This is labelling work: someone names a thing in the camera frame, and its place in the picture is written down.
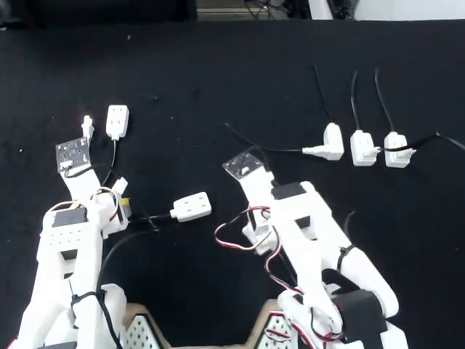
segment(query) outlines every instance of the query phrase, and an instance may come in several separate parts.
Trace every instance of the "wire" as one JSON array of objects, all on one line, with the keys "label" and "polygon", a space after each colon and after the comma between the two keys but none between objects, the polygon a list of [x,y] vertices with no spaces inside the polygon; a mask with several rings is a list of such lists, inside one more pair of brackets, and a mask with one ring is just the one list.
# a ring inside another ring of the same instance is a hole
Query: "wire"
[{"label": "wire", "polygon": [[454,140],[453,138],[450,138],[448,136],[444,136],[440,134],[439,132],[434,133],[433,135],[427,136],[425,138],[422,138],[420,140],[417,140],[413,143],[404,145],[403,147],[399,148],[381,148],[383,151],[389,151],[389,152],[398,152],[398,151],[406,151],[407,149],[419,149],[423,147],[424,145],[430,143],[432,140],[445,140],[449,142],[450,144],[456,146],[457,148],[461,149],[462,151],[465,151],[465,145],[460,143],[457,140]]},{"label": "wire", "polygon": [[300,337],[302,337],[305,341],[305,344],[307,344],[307,346],[310,348],[310,349],[315,349],[315,347],[313,346],[312,344],[312,341],[310,340],[310,338],[305,334],[305,331],[298,325],[296,324],[295,322],[291,321],[291,325],[292,327],[297,331],[297,333],[299,334]]},{"label": "wire", "polygon": [[95,168],[100,167],[100,166],[102,166],[102,164],[91,165],[91,166],[89,166],[89,167],[86,167],[85,169],[82,169],[81,171],[76,172],[75,174],[69,174],[70,169],[72,169],[73,167],[68,167],[68,168],[65,170],[65,178],[76,178],[76,177],[79,177],[80,175],[86,173],[87,171],[90,171],[91,169],[95,169]]},{"label": "wire", "polygon": [[241,246],[241,245],[238,245],[238,244],[233,244],[231,242],[226,242],[226,241],[223,241],[223,240],[220,240],[217,236],[218,232],[223,229],[226,225],[229,225],[229,224],[232,224],[234,223],[236,220],[238,220],[240,218],[240,216],[242,216],[243,214],[248,214],[249,212],[252,212],[252,211],[255,211],[255,210],[258,210],[258,209],[261,209],[262,211],[267,211],[269,210],[270,208],[267,207],[267,206],[255,206],[255,207],[251,207],[249,209],[244,209],[240,214],[238,214],[234,219],[232,219],[231,221],[227,222],[227,223],[222,223],[221,225],[218,226],[217,229],[215,229],[214,231],[214,237],[215,237],[215,241],[223,246],[223,247],[227,247],[227,248],[230,248],[230,249],[238,249],[240,251],[254,251],[258,246],[260,246],[261,244],[264,243],[265,240],[268,239],[268,237],[271,235],[271,230],[270,232],[259,242],[257,242],[256,244],[252,245],[252,246],[249,246],[249,247],[245,247],[245,246]]},{"label": "wire", "polygon": [[358,71],[355,71],[352,77],[352,86],[350,87],[350,102],[352,104],[352,113],[354,114],[355,128],[359,130],[360,122],[358,121],[357,107],[355,105],[355,85],[357,83],[357,75]]},{"label": "wire", "polygon": [[103,191],[106,191],[107,193],[110,193],[113,198],[115,199],[115,211],[114,213],[110,216],[110,221],[113,220],[113,218],[116,217],[116,215],[118,214],[118,209],[119,209],[119,200],[118,200],[118,195],[116,195],[115,191],[113,189],[109,189],[107,187],[100,187],[97,189],[97,191],[95,191],[95,193],[93,193],[90,197],[90,199],[92,200],[92,198],[94,196],[97,196],[97,195],[100,195]]},{"label": "wire", "polygon": [[243,136],[240,134],[238,131],[236,131],[231,125],[229,125],[227,122],[223,123],[239,140],[242,140],[243,142],[254,146],[255,148],[261,148],[264,151],[270,151],[274,153],[301,153],[302,149],[277,149],[277,148],[268,148],[268,147],[263,147],[261,145],[257,145],[256,143],[252,142],[250,139],[247,137]]},{"label": "wire", "polygon": [[117,140],[113,140],[113,158],[112,158],[112,160],[111,160],[111,166],[110,166],[110,169],[108,170],[107,176],[105,177],[105,179],[104,179],[103,182],[102,182],[102,187],[105,187],[105,186],[106,186],[107,181],[108,181],[108,179],[109,179],[110,176],[111,176],[111,170],[115,167],[115,160],[116,160],[116,143],[117,143]]},{"label": "wire", "polygon": [[[113,169],[115,167],[115,161],[116,161],[116,143],[117,141],[116,140],[113,140],[113,157],[112,157],[112,160],[111,160],[111,165],[110,167],[108,168],[108,173],[105,177],[105,179],[103,180],[102,182],[102,186],[105,187],[107,182],[108,182],[108,179],[110,178],[110,175],[111,173],[113,172]],[[90,171],[91,169],[96,169],[97,167],[103,167],[104,164],[95,164],[95,165],[91,165],[89,167],[86,167],[85,169],[82,169],[81,171],[78,171],[74,174],[69,174],[69,171],[70,169],[73,168],[73,166],[69,166],[66,170],[65,170],[65,178],[76,178],[76,177],[79,177],[80,175],[83,175],[84,173]]]},{"label": "wire", "polygon": [[350,218],[352,218],[352,216],[354,214],[356,214],[357,211],[352,211],[350,212],[347,216],[346,216],[346,219],[344,221],[344,227],[343,227],[343,231],[344,233],[346,234],[347,237],[349,237],[349,221],[350,221]]},{"label": "wire", "polygon": [[141,218],[136,218],[135,220],[130,220],[129,223],[144,223],[144,222],[147,222],[148,220],[168,220],[168,219],[171,219],[172,216],[171,214],[169,213],[166,213],[166,214],[157,214],[155,216],[144,216],[144,217],[141,217]]},{"label": "wire", "polygon": [[335,342],[335,341],[339,340],[338,338],[340,338],[340,336],[342,336],[342,333],[328,332],[327,335],[322,335],[322,334],[318,333],[315,330],[314,326],[313,326],[313,320],[315,319],[315,315],[313,313],[313,308],[310,308],[310,315],[312,316],[312,320],[310,322],[310,327],[312,328],[313,333],[315,334],[315,336],[318,337],[319,340],[321,340],[323,342]]},{"label": "wire", "polygon": [[381,92],[381,88],[379,87],[379,69],[375,69],[375,86],[376,86],[376,93],[378,94],[379,102],[381,103],[381,107],[383,108],[384,115],[386,116],[387,122],[389,123],[389,127],[391,128],[391,132],[394,132],[394,124],[392,123],[391,115],[387,110],[386,102],[384,102],[384,97]]},{"label": "wire", "polygon": [[127,241],[131,240],[132,238],[135,238],[137,236],[142,236],[142,235],[148,235],[150,233],[151,232],[148,232],[148,231],[134,233],[132,235],[128,235],[128,236],[123,237],[120,241],[118,241],[116,244],[113,245],[113,247],[108,252],[107,256],[105,257],[105,259],[102,262],[102,267],[100,268],[99,277],[97,279],[97,291],[102,288],[102,278],[103,278],[103,274],[105,272],[105,268],[107,267],[108,261],[116,253],[116,251],[118,251],[118,249],[120,249],[121,246],[123,246]]},{"label": "wire", "polygon": [[103,316],[105,317],[105,321],[107,322],[108,331],[110,332],[111,338],[115,342],[116,347],[118,349],[123,349],[123,347],[122,347],[122,345],[121,345],[121,343],[119,341],[119,338],[116,335],[115,329],[113,328],[113,322],[111,321],[110,312],[108,311],[107,305],[105,304],[105,299],[104,299],[105,293],[103,292],[103,290],[97,290],[97,292],[90,291],[90,292],[87,292],[87,293],[85,293],[85,294],[83,294],[81,296],[78,296],[77,294],[74,294],[73,288],[71,287],[71,282],[70,282],[70,288],[71,288],[71,294],[73,295],[71,297],[71,299],[72,299],[71,300],[71,305],[70,305],[71,309],[73,309],[73,306],[76,303],[82,301],[84,298],[87,298],[87,297],[90,297],[90,296],[95,296],[96,300],[99,303],[100,308],[102,309]]},{"label": "wire", "polygon": [[320,90],[321,99],[323,100],[323,103],[325,105],[326,115],[328,116],[329,122],[333,122],[333,116],[331,115],[331,113],[329,111],[328,103],[326,102],[325,92],[323,91],[323,88],[321,86],[320,74],[318,73],[317,66],[314,64],[312,67],[313,67],[313,71],[315,73],[315,78],[316,78],[316,81],[317,81],[318,89]]},{"label": "wire", "polygon": [[67,206],[67,205],[71,206],[71,205],[73,205],[73,204],[80,204],[80,205],[83,206],[83,204],[81,204],[81,203],[78,202],[78,201],[63,201],[63,202],[60,202],[60,203],[58,203],[58,204],[56,204],[56,205],[50,207],[50,208],[47,210],[47,212],[54,211],[54,210],[56,210],[57,208],[59,208],[59,207],[61,207],[61,206]]},{"label": "wire", "polygon": [[276,233],[276,241],[277,241],[277,245],[276,245],[276,248],[273,252],[270,253],[270,255],[267,257],[267,259],[265,260],[264,262],[264,269],[265,271],[268,273],[268,276],[276,283],[276,284],[279,284],[281,285],[282,287],[284,287],[285,289],[290,289],[291,291],[294,291],[296,293],[299,293],[299,294],[304,294],[300,289],[297,289],[296,287],[292,287],[291,285],[289,285],[287,282],[285,282],[284,280],[281,280],[280,278],[278,278],[277,276],[275,276],[271,270],[270,270],[270,262],[280,253],[281,251],[281,248],[282,248],[282,244],[281,244],[281,240],[279,239],[279,236],[278,236],[278,232],[276,231],[276,229],[273,228],[273,230],[275,231]]},{"label": "wire", "polygon": [[[272,337],[272,336],[270,336],[270,334],[274,334],[274,335],[276,335],[276,336],[282,337],[282,339],[278,339],[278,338],[276,338],[276,337]],[[268,339],[274,340],[275,342],[279,342],[279,343],[283,343],[283,342],[287,342],[288,340],[291,340],[291,336],[289,336],[288,334],[285,334],[285,333],[276,331],[275,329],[265,329],[265,330],[264,330],[264,335],[265,335]]]}]

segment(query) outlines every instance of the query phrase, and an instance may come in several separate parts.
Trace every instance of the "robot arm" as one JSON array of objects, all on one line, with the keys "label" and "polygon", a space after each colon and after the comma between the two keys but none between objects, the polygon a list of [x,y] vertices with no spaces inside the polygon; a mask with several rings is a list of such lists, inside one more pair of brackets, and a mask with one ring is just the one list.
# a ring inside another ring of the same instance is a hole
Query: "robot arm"
[{"label": "robot arm", "polygon": [[[395,293],[365,253],[352,245],[311,183],[275,187],[272,174],[251,154],[240,154],[223,166],[240,183],[250,206],[270,208],[266,218],[253,212],[253,222],[243,233],[256,244],[269,229],[275,231],[257,253],[274,250],[278,244],[286,252],[303,303],[291,290],[284,291],[278,303],[286,317],[303,328],[313,346],[407,348],[402,330],[386,321],[398,312]],[[346,294],[330,292],[322,278],[325,269],[336,270],[360,289]]]}]

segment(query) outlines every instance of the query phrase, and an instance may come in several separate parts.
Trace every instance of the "white power plug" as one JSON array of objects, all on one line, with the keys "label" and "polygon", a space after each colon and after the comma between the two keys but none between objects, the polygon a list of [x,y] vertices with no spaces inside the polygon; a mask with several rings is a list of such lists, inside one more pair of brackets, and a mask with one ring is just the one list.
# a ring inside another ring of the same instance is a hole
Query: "white power plug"
[{"label": "white power plug", "polygon": [[[399,135],[397,132],[390,132],[386,138],[384,138],[384,149],[395,149],[405,147],[407,145],[407,139],[404,135]],[[404,151],[384,151],[384,157],[386,159],[387,167],[396,167],[403,169],[410,163],[412,155],[416,151],[414,149],[406,149]]]},{"label": "white power plug", "polygon": [[209,197],[205,192],[176,200],[173,203],[173,207],[169,212],[171,218],[176,218],[180,222],[196,220],[197,218],[211,214]]},{"label": "white power plug", "polygon": [[89,115],[85,115],[84,121],[82,122],[82,137],[87,138],[87,143],[90,146],[90,140],[94,134],[94,127],[92,126],[92,118]]},{"label": "white power plug", "polygon": [[127,105],[110,105],[107,115],[107,135],[112,140],[126,136],[128,129],[129,109]]},{"label": "white power plug", "polygon": [[381,152],[380,147],[374,146],[371,135],[360,129],[355,131],[350,138],[350,150],[355,166],[372,166]]},{"label": "white power plug", "polygon": [[344,154],[344,144],[342,143],[342,133],[338,125],[331,122],[325,128],[323,134],[324,145],[311,148],[302,148],[302,154],[319,156],[330,161],[339,160]]}]

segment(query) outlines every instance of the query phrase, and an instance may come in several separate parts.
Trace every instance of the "metal base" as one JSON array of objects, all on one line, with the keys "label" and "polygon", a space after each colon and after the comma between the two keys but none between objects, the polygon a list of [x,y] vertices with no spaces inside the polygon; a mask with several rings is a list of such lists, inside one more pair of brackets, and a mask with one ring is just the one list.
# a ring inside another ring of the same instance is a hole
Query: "metal base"
[{"label": "metal base", "polygon": [[126,330],[124,349],[163,349],[144,315],[135,316]]}]

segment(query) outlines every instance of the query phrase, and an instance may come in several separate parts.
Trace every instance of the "black rubber band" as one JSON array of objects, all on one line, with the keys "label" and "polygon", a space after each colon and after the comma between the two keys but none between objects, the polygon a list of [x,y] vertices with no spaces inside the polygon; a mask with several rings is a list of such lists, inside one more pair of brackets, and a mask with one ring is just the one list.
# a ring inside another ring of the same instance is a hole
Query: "black rubber band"
[{"label": "black rubber band", "polygon": [[350,245],[349,247],[341,247],[341,254],[339,255],[339,259],[337,260],[337,271],[341,272],[341,265],[342,260],[346,257],[350,251],[352,251],[356,246]]}]

